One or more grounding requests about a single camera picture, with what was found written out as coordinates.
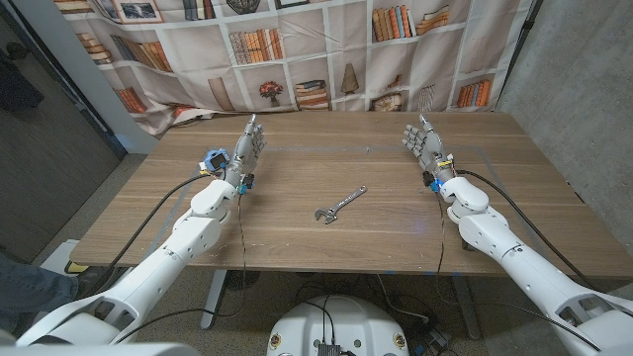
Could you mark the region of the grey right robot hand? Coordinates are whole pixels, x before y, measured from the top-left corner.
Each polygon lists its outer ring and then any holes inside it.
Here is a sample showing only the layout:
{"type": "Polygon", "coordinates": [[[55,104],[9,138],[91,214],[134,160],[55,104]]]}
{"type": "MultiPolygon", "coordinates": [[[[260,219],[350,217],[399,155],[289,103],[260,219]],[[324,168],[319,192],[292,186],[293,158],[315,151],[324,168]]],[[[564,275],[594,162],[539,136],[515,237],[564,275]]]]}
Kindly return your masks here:
{"type": "Polygon", "coordinates": [[[424,114],[419,115],[420,127],[406,125],[403,145],[418,160],[423,172],[439,185],[456,177],[451,154],[444,149],[441,137],[424,114]]]}

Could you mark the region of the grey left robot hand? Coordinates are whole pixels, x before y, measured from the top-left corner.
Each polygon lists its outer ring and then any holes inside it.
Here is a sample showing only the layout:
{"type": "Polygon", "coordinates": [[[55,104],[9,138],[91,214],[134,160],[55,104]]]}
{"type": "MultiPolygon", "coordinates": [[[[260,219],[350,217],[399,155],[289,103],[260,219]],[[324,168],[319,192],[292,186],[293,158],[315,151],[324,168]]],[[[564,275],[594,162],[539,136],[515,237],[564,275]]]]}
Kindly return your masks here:
{"type": "Polygon", "coordinates": [[[255,170],[258,157],[266,144],[263,128],[257,124],[256,118],[256,114],[251,115],[226,167],[225,180],[233,187],[237,187],[243,177],[255,170]]]}

